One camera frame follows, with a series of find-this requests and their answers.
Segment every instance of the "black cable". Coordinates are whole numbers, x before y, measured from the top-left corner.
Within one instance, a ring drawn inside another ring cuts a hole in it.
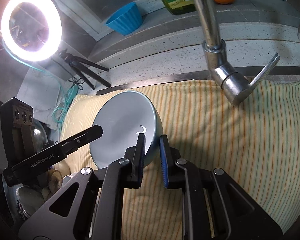
[[[59,62],[55,61],[53,58],[51,58],[52,61],[54,61],[55,63],[57,63],[59,66],[61,66],[66,72],[68,72],[70,75],[71,75],[71,79],[72,80],[68,80],[68,82],[71,82],[73,83],[71,88],[74,86],[74,85],[77,85],[78,86],[78,89],[79,90],[83,90],[83,84],[84,84],[84,81],[82,80],[82,78],[79,78],[77,79],[75,76],[73,76],[70,71],[68,71],[63,65],[61,65]]]

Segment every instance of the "ring light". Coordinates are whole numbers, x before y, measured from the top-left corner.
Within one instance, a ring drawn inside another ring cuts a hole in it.
[[[49,28],[49,36],[45,44],[38,51],[26,51],[18,46],[13,40],[13,37],[10,33],[10,17],[13,10],[23,2],[32,3],[36,6],[46,18],[48,28]],[[19,58],[28,61],[40,61],[47,59],[51,55],[53,55],[61,42],[61,20],[60,15],[56,6],[53,4],[51,0],[10,0],[8,5],[6,6],[2,19],[1,19],[1,32],[2,38],[6,43],[7,47],[11,50]]]

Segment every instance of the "striped towel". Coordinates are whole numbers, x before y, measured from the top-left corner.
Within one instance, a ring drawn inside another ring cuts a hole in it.
[[[171,147],[202,169],[223,168],[285,232],[300,214],[300,82],[263,81],[231,106],[209,80],[133,89],[156,107]],[[120,91],[78,95],[62,139],[90,127],[100,108]],[[71,173],[96,169],[85,145],[66,158]],[[144,170],[141,189],[124,192],[122,239],[182,238],[181,190],[166,190],[160,157]]]

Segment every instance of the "gray marble ledge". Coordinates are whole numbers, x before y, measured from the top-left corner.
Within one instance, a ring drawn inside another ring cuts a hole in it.
[[[265,22],[299,27],[300,13],[283,0],[235,0],[233,4],[216,4],[219,23]],[[166,8],[144,16],[143,25],[123,36],[111,32],[92,50],[89,60],[99,62],[123,49],[168,33],[200,26],[197,12],[175,16]]]

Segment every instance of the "faucet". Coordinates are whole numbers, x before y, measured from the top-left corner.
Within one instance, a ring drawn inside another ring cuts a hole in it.
[[[235,106],[244,101],[280,60],[276,53],[260,73],[249,83],[227,60],[226,44],[220,37],[213,0],[194,0],[205,41],[203,50],[211,77],[223,89],[224,95]]]

